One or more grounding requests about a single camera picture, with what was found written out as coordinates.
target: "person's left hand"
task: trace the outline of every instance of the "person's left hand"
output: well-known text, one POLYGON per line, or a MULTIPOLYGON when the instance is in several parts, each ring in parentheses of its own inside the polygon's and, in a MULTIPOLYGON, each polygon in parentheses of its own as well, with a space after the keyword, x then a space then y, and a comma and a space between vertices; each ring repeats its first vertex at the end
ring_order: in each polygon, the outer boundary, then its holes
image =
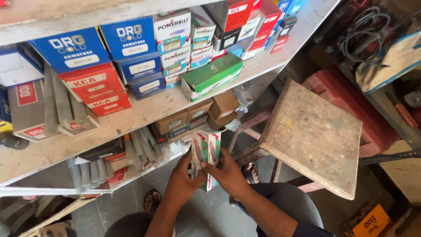
POLYGON ((200 172, 195 179, 190 179, 187 169, 191 159, 192 151, 190 148, 173 169, 165 189, 163 202, 170 202, 171 205, 181 208, 190 200, 197 187, 206 180, 207 174, 205 171, 200 172))

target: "red toolbox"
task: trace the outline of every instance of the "red toolbox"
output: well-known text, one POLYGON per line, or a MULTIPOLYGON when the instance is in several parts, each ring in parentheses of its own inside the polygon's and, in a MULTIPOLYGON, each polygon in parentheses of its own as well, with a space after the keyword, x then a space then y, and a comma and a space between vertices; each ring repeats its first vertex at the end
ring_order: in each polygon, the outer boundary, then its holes
POLYGON ((316 72, 302 85, 362 121, 361 158, 383 153, 400 139, 399 134, 336 66, 316 72))

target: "person's right hand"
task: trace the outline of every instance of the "person's right hand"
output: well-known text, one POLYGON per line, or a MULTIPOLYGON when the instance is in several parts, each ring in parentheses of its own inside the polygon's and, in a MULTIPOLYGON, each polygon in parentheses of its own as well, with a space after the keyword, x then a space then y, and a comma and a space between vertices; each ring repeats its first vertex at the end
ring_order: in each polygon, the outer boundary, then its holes
POLYGON ((201 162, 200 165, 218 181, 228 194, 237 200, 241 200, 251 190, 250 185, 245 181, 240 169, 226 148, 221 148, 221 156, 219 158, 221 169, 206 162, 201 162))

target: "brown cardboard box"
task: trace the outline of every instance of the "brown cardboard box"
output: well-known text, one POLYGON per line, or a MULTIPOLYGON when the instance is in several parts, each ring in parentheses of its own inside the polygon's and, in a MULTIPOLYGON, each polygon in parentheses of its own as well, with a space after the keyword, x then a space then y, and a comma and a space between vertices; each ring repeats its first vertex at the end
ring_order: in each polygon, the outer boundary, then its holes
POLYGON ((199 117, 202 114, 205 114, 208 112, 209 108, 211 107, 213 103, 213 99, 209 98, 205 101, 202 101, 198 104, 195 104, 193 106, 188 107, 187 110, 187 121, 191 121, 197 117, 199 117))
POLYGON ((218 131, 220 130, 223 126, 229 124, 232 120, 234 120, 234 118, 237 117, 237 113, 233 112, 223 118, 220 119, 214 119, 212 117, 211 114, 208 114, 208 126, 210 127, 210 129, 212 129, 213 131, 218 131))
POLYGON ((155 122, 155 125, 158 128, 158 131, 161 135, 169 133, 174 129, 180 128, 186 125, 187 121, 187 111, 182 110, 177 113, 173 113, 170 116, 167 116, 163 119, 160 119, 155 122))
POLYGON ((209 108, 208 114, 215 118, 215 120, 225 118, 231 115, 240 103, 235 98, 231 90, 213 97, 213 103, 209 108))

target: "dark pants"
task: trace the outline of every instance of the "dark pants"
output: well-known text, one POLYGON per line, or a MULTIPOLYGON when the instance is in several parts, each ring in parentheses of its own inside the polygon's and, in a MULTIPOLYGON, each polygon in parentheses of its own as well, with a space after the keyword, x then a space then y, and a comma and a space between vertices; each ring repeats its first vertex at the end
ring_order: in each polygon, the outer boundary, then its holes
MULTIPOLYGON (((256 183, 250 186, 298 222, 307 222, 323 229, 313 201, 299 188, 287 183, 256 183)), ((237 202, 236 206, 248 215, 241 203, 237 202)), ((142 237, 146 234, 152 217, 150 213, 127 215, 111 225, 104 237, 142 237)), ((257 233, 258 236, 266 236, 258 226, 257 233)))

